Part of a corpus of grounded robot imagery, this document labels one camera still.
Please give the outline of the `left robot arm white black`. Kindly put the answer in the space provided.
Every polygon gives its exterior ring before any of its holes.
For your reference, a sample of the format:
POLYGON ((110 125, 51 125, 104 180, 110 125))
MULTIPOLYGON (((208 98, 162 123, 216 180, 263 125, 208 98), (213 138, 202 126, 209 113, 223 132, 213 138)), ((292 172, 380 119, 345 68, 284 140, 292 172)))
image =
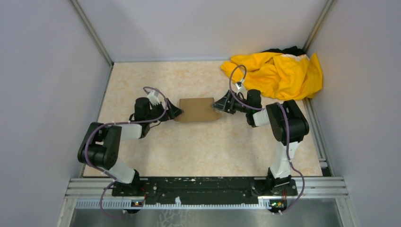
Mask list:
POLYGON ((174 120, 184 113, 159 89, 146 86, 143 90, 146 96, 135 100, 127 121, 90 123, 77 154, 80 163, 105 173, 131 196, 139 194, 143 186, 139 172, 119 159, 121 142, 143 139, 152 123, 174 120))

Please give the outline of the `brown cardboard box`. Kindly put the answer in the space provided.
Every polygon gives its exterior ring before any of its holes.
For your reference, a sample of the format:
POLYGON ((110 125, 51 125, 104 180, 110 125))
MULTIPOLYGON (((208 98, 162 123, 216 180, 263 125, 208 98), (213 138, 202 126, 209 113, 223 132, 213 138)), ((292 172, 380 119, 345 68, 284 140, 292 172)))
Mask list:
POLYGON ((213 97, 183 98, 179 100, 179 108, 183 113, 174 119, 176 122, 214 122, 223 117, 212 104, 213 97))

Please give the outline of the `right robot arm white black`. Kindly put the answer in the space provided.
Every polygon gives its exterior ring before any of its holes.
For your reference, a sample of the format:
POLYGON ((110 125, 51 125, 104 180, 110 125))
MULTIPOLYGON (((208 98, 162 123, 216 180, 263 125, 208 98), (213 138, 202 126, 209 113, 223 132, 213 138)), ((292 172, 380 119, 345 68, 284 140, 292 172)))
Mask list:
POLYGON ((278 145, 273 164, 268 169, 266 188, 272 195, 280 194, 291 181, 291 159, 309 133, 309 124, 296 102, 289 100, 262 107, 259 90, 249 90, 246 97, 242 93, 233 95, 229 90, 211 107, 228 114, 242 112, 253 128, 270 125, 278 145))

